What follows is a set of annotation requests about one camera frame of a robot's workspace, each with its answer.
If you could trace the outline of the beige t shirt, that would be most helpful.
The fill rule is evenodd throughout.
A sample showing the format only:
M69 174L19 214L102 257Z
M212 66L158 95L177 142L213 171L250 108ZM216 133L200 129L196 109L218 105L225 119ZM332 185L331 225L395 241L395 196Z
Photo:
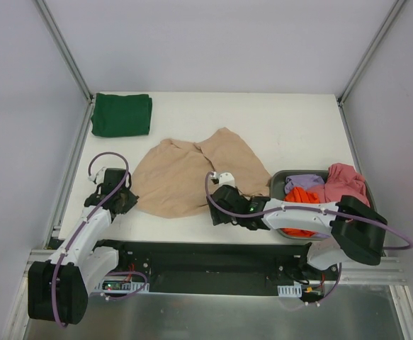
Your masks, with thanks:
M202 142L165 139L148 151L132 173L137 208L163 218L205 212L210 171L230 172L246 197L269 194L270 173L250 146L224 127Z

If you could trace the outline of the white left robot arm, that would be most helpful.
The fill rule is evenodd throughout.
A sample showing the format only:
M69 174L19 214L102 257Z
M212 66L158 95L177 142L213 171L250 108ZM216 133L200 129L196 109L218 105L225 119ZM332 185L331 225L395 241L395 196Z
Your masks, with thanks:
M114 219L129 212L138 197L125 169L105 169L102 182L85 200L76 226L56 251L28 271L28 316L65 327L85 315L89 296L111 272L123 275L129 258L110 246L97 246Z

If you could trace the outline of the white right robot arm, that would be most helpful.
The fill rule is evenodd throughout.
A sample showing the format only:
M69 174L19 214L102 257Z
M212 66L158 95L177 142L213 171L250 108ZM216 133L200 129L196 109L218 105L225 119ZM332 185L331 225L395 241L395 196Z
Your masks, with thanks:
M387 220L359 199L344 195L338 202L292 203L266 196L245 198L237 188L220 186L206 198L214 225L235 223L248 230L293 229L313 232L298 270L315 279L334 264L381 262Z

